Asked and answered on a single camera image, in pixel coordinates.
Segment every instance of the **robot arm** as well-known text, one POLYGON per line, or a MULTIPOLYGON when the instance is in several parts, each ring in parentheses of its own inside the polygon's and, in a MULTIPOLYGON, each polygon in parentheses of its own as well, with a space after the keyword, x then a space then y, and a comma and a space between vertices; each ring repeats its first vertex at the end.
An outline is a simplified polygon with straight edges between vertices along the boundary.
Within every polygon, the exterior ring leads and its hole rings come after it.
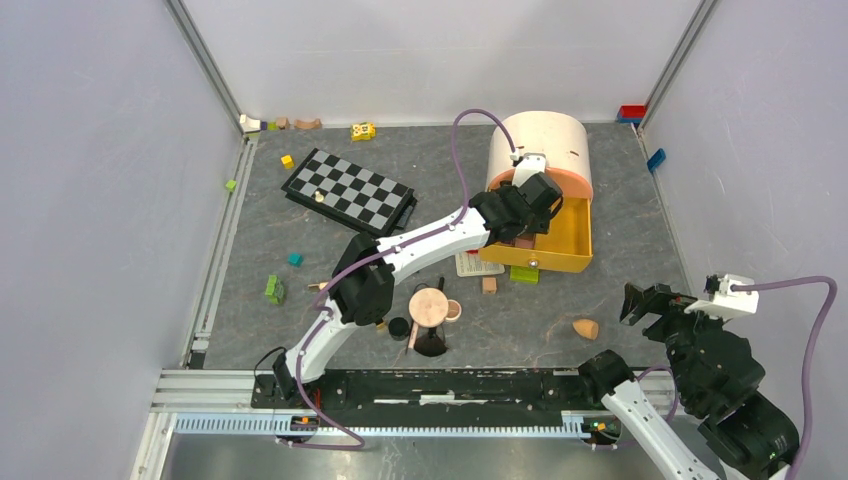
MULTIPOLYGON (((665 344, 680 403, 686 413, 703 420, 698 431, 728 478, 777 480, 795 457, 798 431, 757 391, 765 370, 753 359, 748 341, 723 329, 726 320, 756 312, 756 297, 730 288, 752 283, 735 275, 713 275, 705 289, 709 300, 674 293, 662 284, 645 290, 627 284, 621 321, 633 325, 648 313, 660 315, 643 334, 665 344)), ((592 400, 621 419, 665 478, 718 478, 659 419, 621 357, 606 351, 578 370, 592 400)))
POLYGON ((630 431, 666 479, 718 480, 648 402, 632 370, 618 354, 604 351, 578 368, 594 400, 630 431))
MULTIPOLYGON (((459 211, 448 215, 447 217, 435 221, 429 225, 418 228, 403 235, 394 237, 381 238, 377 240, 377 251, 393 250, 395 245, 400 244, 404 239, 415 238, 423 233, 437 230, 439 227, 449 225, 459 211)), ((391 288, 405 280, 408 276, 421 270, 422 268, 438 262, 444 258, 448 258, 457 253, 466 250, 473 250, 486 246, 489 241, 489 230, 486 229, 485 220, 476 209, 469 209, 462 221, 457 225, 448 228, 447 230, 426 238, 420 242, 400 249, 400 251, 390 253, 383 257, 385 265, 393 268, 391 277, 393 283, 385 285, 383 289, 391 288)), ((306 349, 306 355, 301 360, 301 381, 303 383, 313 382, 324 374, 324 368, 330 358, 335 355, 339 347, 356 331, 360 326, 358 322, 344 323, 342 311, 339 307, 339 302, 332 298, 332 295, 324 302, 324 306, 332 311, 332 314, 326 310, 321 312, 315 323, 310 327, 310 332, 318 328, 318 326, 329 321, 329 324, 322 328, 309 344, 306 349)), ((391 306, 391 296, 388 297, 388 306, 391 306)), ((292 348, 293 352, 303 350, 303 345, 306 337, 302 338, 297 345, 292 348)), ((297 357, 289 355, 286 360, 287 369, 290 376, 295 375, 297 357)))
POLYGON ((295 392, 298 355, 302 357, 301 382, 319 379, 327 362, 357 326, 376 323, 389 312, 394 285, 454 254, 495 241, 512 241, 525 233, 547 233, 550 220, 558 211, 557 202, 562 203, 562 190, 543 172, 536 172, 522 178, 520 185, 503 185, 495 191, 475 195, 459 222, 455 220, 463 209, 394 237, 375 240, 365 234, 356 235, 336 265, 334 276, 366 257, 376 253, 385 255, 357 268, 331 287, 324 302, 326 308, 307 334, 278 357, 274 375, 285 398, 295 392), (421 240, 408 243, 418 237, 421 240))
MULTIPOLYGON (((526 167, 543 168, 542 162, 534 165, 528 162, 526 167)), ((355 236, 334 277, 363 259, 380 258, 339 279, 304 338, 274 362, 283 397, 295 395, 297 359, 301 358, 302 383, 319 379, 356 327, 376 323, 389 312, 394 285, 455 253, 495 241, 509 242, 524 233, 546 233, 561 204, 559 187, 543 172, 536 172, 522 178, 520 185, 502 185, 475 195, 459 222, 455 220, 464 209, 395 237, 355 236)), ((711 277, 710 301, 672 293, 666 285, 642 290, 628 284, 621 319, 633 325, 646 313, 661 315, 644 335, 666 345, 681 404, 687 413, 705 419, 699 431, 726 466, 729 478, 780 479, 798 448, 798 432, 786 415, 757 392, 765 371, 751 357, 747 340, 722 329, 724 319, 756 311, 756 297, 729 288, 745 280, 711 277)), ((718 478, 648 403, 621 357, 606 351, 578 370, 592 399, 621 419, 665 478, 718 478)))

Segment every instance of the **green cube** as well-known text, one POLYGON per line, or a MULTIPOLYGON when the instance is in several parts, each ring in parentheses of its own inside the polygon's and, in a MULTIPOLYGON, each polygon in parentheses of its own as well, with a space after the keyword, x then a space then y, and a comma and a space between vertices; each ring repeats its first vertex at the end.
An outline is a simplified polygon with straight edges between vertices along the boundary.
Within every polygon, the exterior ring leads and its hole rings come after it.
POLYGON ((268 276, 268 284, 265 286, 265 296, 274 305, 283 303, 283 300, 286 298, 286 288, 276 275, 268 276))
POLYGON ((509 279, 513 282, 536 285, 539 283, 539 269, 528 267, 509 267, 509 279))

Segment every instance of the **blue block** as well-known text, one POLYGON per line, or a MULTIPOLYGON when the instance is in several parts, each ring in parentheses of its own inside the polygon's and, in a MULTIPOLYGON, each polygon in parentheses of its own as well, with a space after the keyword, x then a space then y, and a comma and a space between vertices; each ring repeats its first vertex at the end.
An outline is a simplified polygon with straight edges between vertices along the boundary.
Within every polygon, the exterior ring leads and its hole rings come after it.
POLYGON ((651 155, 651 158, 648 159, 648 171, 654 173, 654 170, 659 167, 662 162, 665 161, 665 150, 662 148, 657 150, 657 153, 651 155))
POLYGON ((303 255, 299 253, 289 254, 289 265, 299 267, 303 263, 303 255))
POLYGON ((633 117, 633 118, 616 117, 615 121, 617 123, 635 123, 636 125, 639 125, 640 123, 642 123, 642 119, 639 118, 639 117, 633 117))

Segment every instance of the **yellow cube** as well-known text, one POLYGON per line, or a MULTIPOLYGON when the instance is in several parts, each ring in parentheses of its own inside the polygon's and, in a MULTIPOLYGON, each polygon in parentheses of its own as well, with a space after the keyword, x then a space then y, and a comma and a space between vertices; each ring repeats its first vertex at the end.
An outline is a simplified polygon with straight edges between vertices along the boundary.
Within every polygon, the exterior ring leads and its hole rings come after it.
POLYGON ((377 135, 377 128, 371 122, 355 123, 350 126, 350 139, 354 142, 371 140, 377 135))

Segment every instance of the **white bracket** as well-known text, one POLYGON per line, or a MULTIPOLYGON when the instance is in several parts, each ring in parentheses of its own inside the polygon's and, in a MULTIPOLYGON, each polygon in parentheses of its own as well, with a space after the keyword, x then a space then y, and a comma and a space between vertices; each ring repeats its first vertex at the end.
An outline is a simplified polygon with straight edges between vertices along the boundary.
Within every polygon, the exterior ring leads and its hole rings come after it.
POLYGON ((541 153, 528 153, 524 155, 524 159, 515 167, 512 184, 520 187, 528 178, 539 172, 544 172, 547 166, 548 159, 541 153))
POLYGON ((733 318, 744 317, 757 313, 757 303, 760 294, 757 292, 734 292, 730 289, 733 285, 753 285, 754 281, 739 275, 725 274, 719 279, 719 288, 710 295, 709 300, 698 300, 684 310, 686 313, 694 311, 704 312, 711 317, 718 317, 729 321, 733 318))

